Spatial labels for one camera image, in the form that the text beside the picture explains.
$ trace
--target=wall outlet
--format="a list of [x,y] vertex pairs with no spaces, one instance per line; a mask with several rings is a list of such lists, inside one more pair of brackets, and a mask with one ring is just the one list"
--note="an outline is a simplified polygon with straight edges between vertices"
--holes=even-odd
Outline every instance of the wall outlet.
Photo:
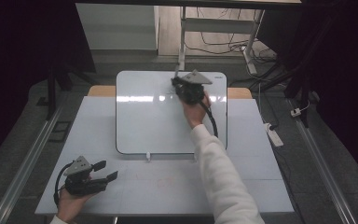
[[299,116],[299,115],[301,114],[301,111],[300,111],[299,108],[297,108],[297,109],[291,110],[291,111],[290,111],[290,114],[291,114],[292,117],[294,118],[294,117]]

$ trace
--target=person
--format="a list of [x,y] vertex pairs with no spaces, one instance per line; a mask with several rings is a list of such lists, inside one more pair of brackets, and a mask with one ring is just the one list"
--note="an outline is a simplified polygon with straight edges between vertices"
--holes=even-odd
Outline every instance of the person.
[[[211,106],[208,93],[202,100]],[[182,102],[187,123],[192,131],[191,139],[196,146],[195,157],[205,193],[213,210],[216,224],[263,224],[255,200],[242,183],[240,175],[227,156],[223,144],[211,135],[202,123],[205,110],[199,105]],[[57,215],[50,224],[70,223],[92,195],[75,197],[65,189],[61,192]]]

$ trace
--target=human hand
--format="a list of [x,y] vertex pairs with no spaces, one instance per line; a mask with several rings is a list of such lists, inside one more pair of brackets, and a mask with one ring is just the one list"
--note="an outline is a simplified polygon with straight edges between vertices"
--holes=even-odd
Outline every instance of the human hand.
[[[202,99],[202,102],[209,108],[211,106],[211,101],[209,99],[208,92],[205,91],[205,96]],[[182,102],[183,110],[185,117],[191,129],[195,128],[197,125],[202,124],[202,120],[205,117],[206,111],[200,104],[188,105],[185,102]]]
[[57,218],[70,223],[81,211],[84,203],[96,194],[89,194],[85,196],[71,195],[66,188],[62,188],[60,192],[60,202],[58,204]]

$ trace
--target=floor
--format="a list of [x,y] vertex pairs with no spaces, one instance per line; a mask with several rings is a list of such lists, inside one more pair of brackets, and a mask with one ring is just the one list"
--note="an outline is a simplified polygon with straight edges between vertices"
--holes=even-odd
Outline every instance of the floor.
[[[177,49],[166,56],[142,51],[93,51],[93,58],[97,74],[89,74],[104,85],[114,85],[116,75],[122,70],[167,71],[173,70],[177,62]],[[256,81],[250,77],[243,65],[243,58],[235,55],[228,56],[193,56],[187,52],[186,70],[198,69],[200,71],[222,72],[227,76],[227,84],[232,87],[250,87]],[[263,74],[272,63],[257,63],[257,71]],[[58,118],[58,122],[71,124],[76,112],[90,84],[71,75],[74,87],[66,92],[68,99]],[[253,89],[253,96],[261,107],[263,118],[271,123],[278,123],[277,133],[284,142],[284,147],[274,148],[276,159],[281,166],[282,174],[286,177],[286,185],[291,195],[292,203],[296,209],[290,214],[262,214],[266,223],[343,223],[337,213],[336,207],[326,190],[318,169],[307,149],[304,140],[290,117],[291,109],[284,98],[284,86],[276,86],[266,94],[258,95],[258,89]],[[59,97],[64,92],[58,90]],[[34,85],[29,92],[29,101],[19,117],[16,125],[0,148],[0,201],[7,191],[7,187],[17,173],[21,163],[37,137],[39,130],[45,123],[47,108],[38,104],[41,97],[47,97],[47,83]],[[310,130],[315,137],[333,175],[351,207],[358,221],[358,165],[348,150],[341,144],[334,133],[325,125],[316,112],[317,102],[312,102],[309,108]],[[49,135],[46,145],[37,160],[21,196],[15,203],[7,223],[48,223],[50,217],[41,217],[34,214],[41,194],[44,192],[55,162],[60,156],[64,145],[65,134],[55,130]],[[121,217],[118,223],[213,223],[211,217]],[[111,217],[81,216],[77,223],[113,223]]]
[[[255,11],[250,9],[186,8],[187,18],[251,21],[254,13]],[[178,55],[181,34],[180,8],[159,7],[159,16],[158,54]],[[188,46],[186,55],[243,57],[235,47],[246,44],[248,39],[249,35],[186,32],[185,43]],[[254,49],[267,48],[261,42],[255,42]]]

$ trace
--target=white table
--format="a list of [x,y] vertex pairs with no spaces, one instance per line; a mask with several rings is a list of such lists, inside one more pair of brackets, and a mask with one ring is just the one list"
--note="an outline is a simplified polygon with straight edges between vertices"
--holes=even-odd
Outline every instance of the white table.
[[[52,195],[58,172],[83,155],[92,164],[107,161],[104,169],[91,173],[93,178],[118,171],[117,180],[89,200],[83,213],[118,217],[210,215],[198,164],[191,156],[160,156],[148,162],[144,156],[116,151],[115,102],[114,97],[84,98],[35,213],[57,212]],[[293,212],[255,100],[228,100],[227,111],[227,154],[260,212]]]

